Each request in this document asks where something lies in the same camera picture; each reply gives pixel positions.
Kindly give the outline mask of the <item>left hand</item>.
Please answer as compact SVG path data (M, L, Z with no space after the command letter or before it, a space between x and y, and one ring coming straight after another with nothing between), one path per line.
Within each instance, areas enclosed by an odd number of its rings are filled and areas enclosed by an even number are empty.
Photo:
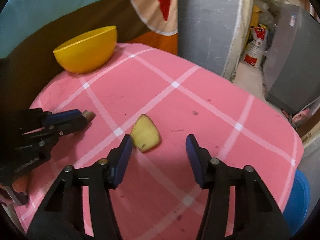
M12 183L12 188L17 193L25 192L28 189L28 183L29 175L25 174Z

